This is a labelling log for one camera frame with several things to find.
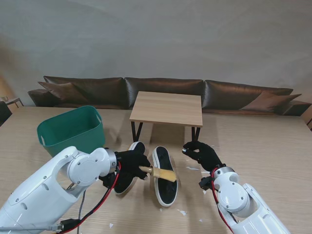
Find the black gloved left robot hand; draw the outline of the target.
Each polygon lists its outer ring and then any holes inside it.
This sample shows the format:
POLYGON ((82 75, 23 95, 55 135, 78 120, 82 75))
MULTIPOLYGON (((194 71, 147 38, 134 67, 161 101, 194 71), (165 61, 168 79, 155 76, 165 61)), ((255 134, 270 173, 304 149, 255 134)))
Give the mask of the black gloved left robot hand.
POLYGON ((144 153, 130 150, 115 153, 118 163, 121 165, 120 172, 127 173, 131 177, 138 177, 144 179, 147 173, 142 171, 139 167, 150 167, 151 164, 144 153))

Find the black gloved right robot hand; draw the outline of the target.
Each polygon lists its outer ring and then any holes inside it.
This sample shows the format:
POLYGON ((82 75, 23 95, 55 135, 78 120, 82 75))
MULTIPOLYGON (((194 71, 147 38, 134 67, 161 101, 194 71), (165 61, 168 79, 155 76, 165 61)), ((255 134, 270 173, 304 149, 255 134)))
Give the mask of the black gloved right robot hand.
POLYGON ((183 146, 183 154, 197 161, 204 170, 213 171, 217 166, 223 166, 214 149, 200 141, 190 141, 183 146))

